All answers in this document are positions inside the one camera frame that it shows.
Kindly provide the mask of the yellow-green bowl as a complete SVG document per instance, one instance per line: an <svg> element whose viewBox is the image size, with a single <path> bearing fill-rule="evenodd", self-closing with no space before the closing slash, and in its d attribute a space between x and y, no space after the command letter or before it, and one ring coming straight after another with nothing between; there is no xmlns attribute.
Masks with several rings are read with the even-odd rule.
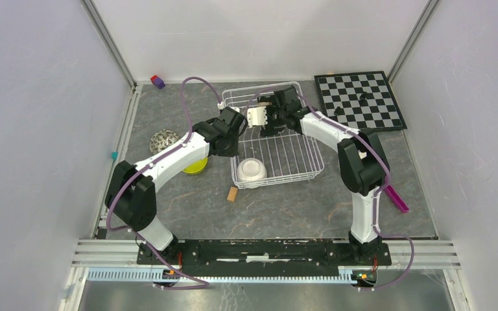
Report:
<svg viewBox="0 0 498 311"><path fill-rule="evenodd" d="M200 174L206 168L207 164L208 164L208 158L205 157L184 168L183 172L190 175L197 175Z"/></svg>

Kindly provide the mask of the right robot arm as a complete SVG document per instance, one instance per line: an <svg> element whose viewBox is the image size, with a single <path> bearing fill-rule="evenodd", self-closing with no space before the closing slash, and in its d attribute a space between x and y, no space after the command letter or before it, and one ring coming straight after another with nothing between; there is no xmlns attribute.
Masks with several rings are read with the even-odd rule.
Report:
<svg viewBox="0 0 498 311"><path fill-rule="evenodd" d="M261 128L281 131L288 128L337 152L340 177L351 192L353 220L349 231L349 257L366 264L382 243L378 224L381 194L391 175L385 152L372 130L356 130L326 117L314 109L294 86L256 97L264 107Z"/></svg>

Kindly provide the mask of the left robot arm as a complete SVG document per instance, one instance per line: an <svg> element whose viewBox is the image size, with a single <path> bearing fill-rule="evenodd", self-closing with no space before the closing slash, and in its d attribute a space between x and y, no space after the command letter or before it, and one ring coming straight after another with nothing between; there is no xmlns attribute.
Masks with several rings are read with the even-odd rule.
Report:
<svg viewBox="0 0 498 311"><path fill-rule="evenodd" d="M108 213L145 240L162 264L172 263L178 255L177 238L158 218L158 191L197 161L209 156L236 156L239 136L246 127L246 117L226 107L218 117L194 124L162 152L135 164L121 161L113 170L105 196Z"/></svg>

